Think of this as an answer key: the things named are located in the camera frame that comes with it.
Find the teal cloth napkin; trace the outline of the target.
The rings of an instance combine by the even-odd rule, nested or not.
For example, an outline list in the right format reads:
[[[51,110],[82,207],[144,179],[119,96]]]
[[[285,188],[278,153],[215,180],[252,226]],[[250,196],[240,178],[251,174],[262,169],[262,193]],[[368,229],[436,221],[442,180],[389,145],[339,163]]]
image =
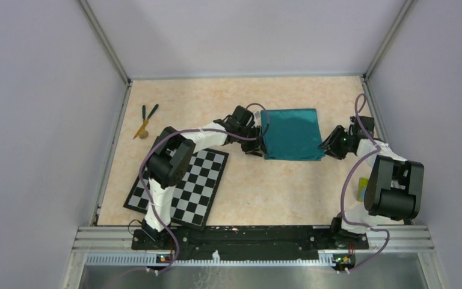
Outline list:
[[[269,110],[261,112],[266,160],[320,161],[325,153],[318,114],[314,108]]]

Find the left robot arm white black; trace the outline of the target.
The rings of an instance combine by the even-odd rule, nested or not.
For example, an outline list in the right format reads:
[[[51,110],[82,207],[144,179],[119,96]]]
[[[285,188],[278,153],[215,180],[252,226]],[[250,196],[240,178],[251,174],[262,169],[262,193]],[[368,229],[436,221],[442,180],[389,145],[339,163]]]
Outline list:
[[[270,128],[268,111],[252,112],[238,105],[231,115],[193,129],[164,128],[139,169],[149,203],[141,223],[146,241],[155,249],[166,246],[173,192],[185,176],[194,153],[214,146],[239,143],[245,154],[266,154],[264,136]]]

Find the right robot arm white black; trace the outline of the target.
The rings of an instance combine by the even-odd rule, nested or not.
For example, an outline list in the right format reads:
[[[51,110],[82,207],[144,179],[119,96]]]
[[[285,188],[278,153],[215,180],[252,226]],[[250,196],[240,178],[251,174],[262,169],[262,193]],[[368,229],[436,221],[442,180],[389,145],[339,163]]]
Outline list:
[[[424,181],[424,165],[394,153],[390,146],[374,136],[372,117],[352,116],[349,128],[341,125],[318,146],[324,153],[338,160],[354,153],[371,167],[363,194],[363,205],[343,211],[334,218],[339,225],[328,232],[330,243],[345,248],[353,234],[363,234],[368,226],[376,226],[388,219],[408,221],[420,211]]]

